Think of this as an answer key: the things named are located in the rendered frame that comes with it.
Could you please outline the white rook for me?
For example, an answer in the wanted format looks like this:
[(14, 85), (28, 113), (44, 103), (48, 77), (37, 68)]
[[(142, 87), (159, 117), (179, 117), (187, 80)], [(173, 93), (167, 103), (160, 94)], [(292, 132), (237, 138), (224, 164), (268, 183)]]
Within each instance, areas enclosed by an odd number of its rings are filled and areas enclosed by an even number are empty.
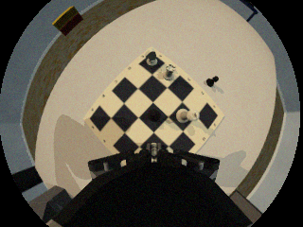
[(163, 78), (166, 80), (172, 80), (174, 77), (175, 65), (172, 65), (172, 63), (167, 65), (167, 71), (164, 71)]

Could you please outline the white pawn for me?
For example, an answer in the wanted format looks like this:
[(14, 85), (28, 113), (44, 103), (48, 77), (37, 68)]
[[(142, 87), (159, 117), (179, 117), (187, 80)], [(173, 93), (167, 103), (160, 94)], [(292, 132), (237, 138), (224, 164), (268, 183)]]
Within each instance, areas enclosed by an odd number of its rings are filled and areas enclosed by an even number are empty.
[(156, 143), (151, 143), (151, 155), (156, 155)]

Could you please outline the white knight chess piece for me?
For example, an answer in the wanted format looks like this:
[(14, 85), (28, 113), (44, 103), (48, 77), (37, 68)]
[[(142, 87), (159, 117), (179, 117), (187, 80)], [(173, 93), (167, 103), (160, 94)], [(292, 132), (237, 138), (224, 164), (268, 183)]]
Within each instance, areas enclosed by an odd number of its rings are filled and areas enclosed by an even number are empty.
[(157, 59), (156, 59), (156, 53), (154, 51), (154, 48), (151, 48), (145, 53), (145, 57), (147, 59), (147, 64), (149, 66), (155, 66), (157, 64)]

